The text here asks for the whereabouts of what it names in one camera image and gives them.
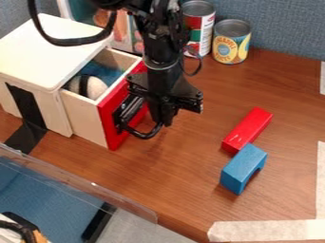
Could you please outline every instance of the red block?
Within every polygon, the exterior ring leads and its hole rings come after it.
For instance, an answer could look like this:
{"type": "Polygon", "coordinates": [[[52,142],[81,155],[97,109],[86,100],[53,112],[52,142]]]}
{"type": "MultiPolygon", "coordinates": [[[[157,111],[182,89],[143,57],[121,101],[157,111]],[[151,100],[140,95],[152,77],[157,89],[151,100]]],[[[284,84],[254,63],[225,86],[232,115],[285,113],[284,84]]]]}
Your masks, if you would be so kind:
{"type": "Polygon", "coordinates": [[[248,142],[253,142],[270,123],[273,114],[255,107],[222,141],[221,147],[236,154],[248,142]]]}

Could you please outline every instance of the open drawer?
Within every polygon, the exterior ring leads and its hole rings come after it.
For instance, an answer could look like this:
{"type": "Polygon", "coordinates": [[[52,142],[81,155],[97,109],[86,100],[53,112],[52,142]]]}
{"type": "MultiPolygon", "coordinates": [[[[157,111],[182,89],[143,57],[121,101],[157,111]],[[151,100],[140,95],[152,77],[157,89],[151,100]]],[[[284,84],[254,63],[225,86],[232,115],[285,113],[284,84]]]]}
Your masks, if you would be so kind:
{"type": "MultiPolygon", "coordinates": [[[[128,94],[125,76],[130,73],[145,72],[146,67],[142,58],[113,49],[103,49],[94,61],[107,67],[120,69],[123,75],[96,101],[63,88],[60,94],[73,134],[116,150],[128,136],[125,131],[119,133],[113,119],[113,112],[128,94]]],[[[146,111],[147,107],[144,105],[129,125],[137,125],[146,111]]]]}

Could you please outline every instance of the blue block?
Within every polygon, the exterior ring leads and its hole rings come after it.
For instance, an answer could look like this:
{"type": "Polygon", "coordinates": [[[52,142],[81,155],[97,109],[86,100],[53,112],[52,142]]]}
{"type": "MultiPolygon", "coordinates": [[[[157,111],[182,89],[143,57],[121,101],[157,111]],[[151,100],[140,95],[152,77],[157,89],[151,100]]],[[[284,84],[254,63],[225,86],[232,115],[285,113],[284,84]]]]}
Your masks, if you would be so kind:
{"type": "Polygon", "coordinates": [[[249,178],[261,170],[267,154],[252,143],[247,143],[230,162],[222,169],[220,184],[240,195],[245,189],[249,178]]]}

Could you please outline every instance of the black and white toy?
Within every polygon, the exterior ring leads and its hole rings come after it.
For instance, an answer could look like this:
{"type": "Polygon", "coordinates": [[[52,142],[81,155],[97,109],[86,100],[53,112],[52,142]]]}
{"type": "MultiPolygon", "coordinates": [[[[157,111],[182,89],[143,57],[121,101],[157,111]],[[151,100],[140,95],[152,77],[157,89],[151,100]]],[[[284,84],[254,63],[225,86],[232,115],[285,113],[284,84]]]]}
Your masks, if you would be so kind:
{"type": "Polygon", "coordinates": [[[66,89],[96,101],[107,90],[107,85],[97,77],[81,75],[72,78],[66,89]]]}

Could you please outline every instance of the can label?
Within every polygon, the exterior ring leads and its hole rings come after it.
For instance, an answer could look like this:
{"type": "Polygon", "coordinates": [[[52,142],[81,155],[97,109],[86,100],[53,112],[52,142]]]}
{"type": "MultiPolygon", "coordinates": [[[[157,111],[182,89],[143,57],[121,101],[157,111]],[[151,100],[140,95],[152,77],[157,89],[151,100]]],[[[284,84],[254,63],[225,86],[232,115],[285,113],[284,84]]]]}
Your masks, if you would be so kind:
{"type": "MultiPolygon", "coordinates": [[[[184,17],[186,27],[190,28],[190,41],[187,43],[187,47],[199,53],[201,57],[208,54],[211,50],[215,18],[215,12],[203,17],[193,17],[186,15],[184,17]]],[[[187,50],[184,52],[184,55],[195,57],[187,50]]]]}
{"type": "Polygon", "coordinates": [[[251,34],[233,38],[216,34],[213,57],[223,64],[239,64],[247,58],[250,40],[251,34]]]}

